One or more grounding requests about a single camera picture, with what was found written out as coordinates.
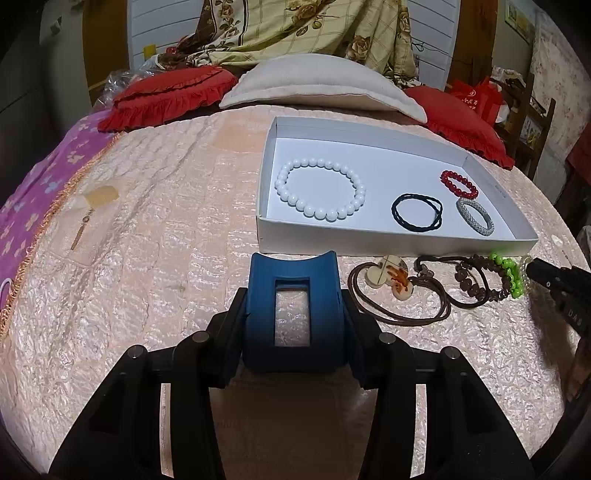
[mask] blue gripper pad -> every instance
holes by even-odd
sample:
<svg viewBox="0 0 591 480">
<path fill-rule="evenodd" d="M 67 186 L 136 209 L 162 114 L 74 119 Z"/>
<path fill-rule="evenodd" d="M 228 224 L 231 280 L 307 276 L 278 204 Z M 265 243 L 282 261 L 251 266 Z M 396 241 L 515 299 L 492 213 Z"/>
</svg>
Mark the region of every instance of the blue gripper pad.
<svg viewBox="0 0 591 480">
<path fill-rule="evenodd" d="M 275 294 L 308 291 L 310 346 L 275 346 Z M 345 320 L 335 252 L 308 260 L 251 258 L 242 357 L 258 372 L 330 372 L 345 363 Z"/>
</svg>

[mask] red bead bracelet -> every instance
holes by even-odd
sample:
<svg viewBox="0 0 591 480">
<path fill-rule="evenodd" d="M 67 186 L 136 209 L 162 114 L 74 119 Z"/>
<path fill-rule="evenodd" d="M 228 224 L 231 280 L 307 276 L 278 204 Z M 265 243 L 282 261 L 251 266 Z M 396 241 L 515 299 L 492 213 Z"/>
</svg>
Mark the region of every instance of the red bead bracelet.
<svg viewBox="0 0 591 480">
<path fill-rule="evenodd" d="M 455 184 L 450 180 L 454 179 L 459 183 L 465 185 L 470 189 L 469 192 L 464 192 L 460 190 Z M 474 200 L 478 197 L 478 189 L 476 186 L 469 181 L 466 177 L 462 177 L 459 173 L 456 173 L 451 170 L 445 170 L 441 174 L 441 182 L 448 188 L 456 197 L 464 197 L 465 199 Z"/>
</svg>

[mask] white pillow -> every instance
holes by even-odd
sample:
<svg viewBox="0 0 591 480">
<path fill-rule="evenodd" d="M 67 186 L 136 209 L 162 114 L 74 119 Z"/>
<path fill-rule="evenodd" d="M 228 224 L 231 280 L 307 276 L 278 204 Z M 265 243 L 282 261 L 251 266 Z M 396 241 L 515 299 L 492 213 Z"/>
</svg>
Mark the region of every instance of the white pillow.
<svg viewBox="0 0 591 480">
<path fill-rule="evenodd" d="M 359 63 L 300 53 L 267 60 L 240 78 L 221 108 L 247 102 L 398 110 L 426 123 L 425 110 L 390 80 Z"/>
</svg>

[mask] white bead bracelet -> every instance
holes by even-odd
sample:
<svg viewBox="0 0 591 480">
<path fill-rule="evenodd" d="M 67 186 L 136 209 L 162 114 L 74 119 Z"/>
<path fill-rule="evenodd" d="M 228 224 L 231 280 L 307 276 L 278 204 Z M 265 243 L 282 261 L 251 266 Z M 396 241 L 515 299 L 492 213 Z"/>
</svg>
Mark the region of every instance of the white bead bracelet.
<svg viewBox="0 0 591 480">
<path fill-rule="evenodd" d="M 326 170 L 334 170 L 335 172 L 340 172 L 342 175 L 345 175 L 351 181 L 353 188 L 355 189 L 353 200 L 338 208 L 314 207 L 304 199 L 291 193 L 287 189 L 287 177 L 294 168 L 300 167 L 324 167 Z M 277 190 L 277 194 L 281 197 L 281 200 L 287 202 L 288 205 L 295 207 L 299 212 L 304 212 L 306 217 L 316 217 L 318 220 L 326 219 L 329 222 L 334 222 L 337 218 L 342 220 L 347 218 L 347 215 L 353 215 L 355 211 L 359 210 L 359 207 L 365 203 L 365 185 L 361 182 L 359 175 L 346 165 L 341 165 L 332 160 L 325 161 L 323 158 L 311 158 L 309 160 L 307 158 L 302 158 L 301 160 L 296 158 L 295 160 L 290 160 L 283 165 L 279 175 L 277 175 L 275 190 Z"/>
</svg>

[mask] framed picture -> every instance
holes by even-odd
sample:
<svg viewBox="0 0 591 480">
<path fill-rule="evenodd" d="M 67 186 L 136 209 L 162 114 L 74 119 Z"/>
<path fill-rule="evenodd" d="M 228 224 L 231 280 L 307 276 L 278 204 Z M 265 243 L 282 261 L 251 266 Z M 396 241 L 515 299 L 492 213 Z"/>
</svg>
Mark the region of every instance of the framed picture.
<svg viewBox="0 0 591 480">
<path fill-rule="evenodd" d="M 527 43 L 534 40 L 535 29 L 525 14 L 519 10 L 511 0 L 505 6 L 505 22 L 515 30 Z"/>
</svg>

